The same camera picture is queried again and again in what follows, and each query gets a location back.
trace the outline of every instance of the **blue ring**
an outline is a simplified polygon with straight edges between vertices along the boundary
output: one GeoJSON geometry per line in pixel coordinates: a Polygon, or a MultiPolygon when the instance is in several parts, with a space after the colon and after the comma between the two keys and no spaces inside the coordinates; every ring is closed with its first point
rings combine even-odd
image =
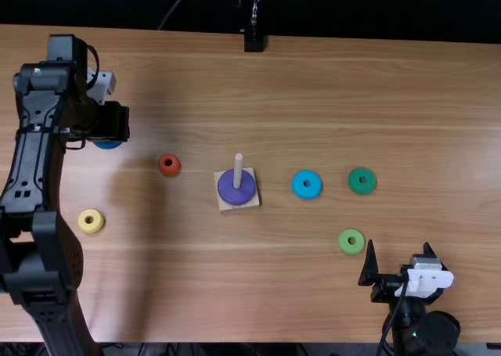
{"type": "Polygon", "coordinates": [[[313,171],[299,171],[292,179],[292,190],[300,198],[313,200],[322,192],[322,180],[313,171]]]}
{"type": "Polygon", "coordinates": [[[94,142],[94,145],[100,149],[111,150],[120,146],[122,142],[94,142]]]}

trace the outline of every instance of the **light green ring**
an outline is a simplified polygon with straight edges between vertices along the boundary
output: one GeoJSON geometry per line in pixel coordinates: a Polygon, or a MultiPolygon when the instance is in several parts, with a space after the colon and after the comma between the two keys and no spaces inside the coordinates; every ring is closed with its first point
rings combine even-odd
{"type": "Polygon", "coordinates": [[[366,245],[366,240],[363,238],[362,233],[353,228],[345,229],[340,233],[337,242],[341,250],[350,256],[359,254],[366,245]],[[350,244],[348,241],[351,237],[355,239],[355,244],[350,244]]]}

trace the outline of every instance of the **purple ring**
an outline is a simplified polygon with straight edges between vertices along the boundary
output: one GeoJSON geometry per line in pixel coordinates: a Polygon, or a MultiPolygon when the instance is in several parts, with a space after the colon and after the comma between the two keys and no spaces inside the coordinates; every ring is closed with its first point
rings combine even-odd
{"type": "Polygon", "coordinates": [[[230,205],[240,206],[252,200],[256,193],[256,181],[250,173],[242,170],[242,180],[238,189],[233,188],[233,169],[227,170],[218,181],[219,196],[230,205]]]}

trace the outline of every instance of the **red ring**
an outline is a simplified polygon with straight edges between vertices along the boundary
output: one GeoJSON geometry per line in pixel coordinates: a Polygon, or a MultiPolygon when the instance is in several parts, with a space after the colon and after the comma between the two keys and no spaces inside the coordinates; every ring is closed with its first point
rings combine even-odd
{"type": "Polygon", "coordinates": [[[165,176],[176,176],[181,170],[181,162],[176,155],[165,154],[158,160],[158,168],[165,176]]]}

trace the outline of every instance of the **wooden base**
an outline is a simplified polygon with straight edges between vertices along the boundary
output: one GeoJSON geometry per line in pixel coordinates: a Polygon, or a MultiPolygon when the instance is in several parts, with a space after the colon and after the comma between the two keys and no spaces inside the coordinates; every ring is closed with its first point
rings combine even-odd
{"type": "MultiPolygon", "coordinates": [[[[256,180],[256,177],[254,176],[254,169],[252,168],[244,168],[243,169],[244,171],[247,171],[248,173],[250,173],[252,175],[252,178],[254,180],[256,180]]],[[[220,171],[220,172],[215,172],[214,173],[214,181],[215,181],[215,184],[216,184],[216,196],[218,197],[218,205],[219,205],[219,211],[221,212],[226,212],[226,211],[233,211],[233,210],[240,210],[240,209],[249,209],[249,208],[252,208],[252,207],[259,207],[260,203],[259,203],[259,195],[258,195],[258,191],[256,190],[256,193],[254,194],[254,196],[252,197],[252,199],[243,204],[243,205],[240,205],[240,206],[233,206],[233,205],[230,205],[229,203],[226,203],[220,196],[219,196],[219,193],[218,193],[218,181],[219,181],[219,178],[222,176],[222,174],[224,174],[226,171],[220,171]]]]}

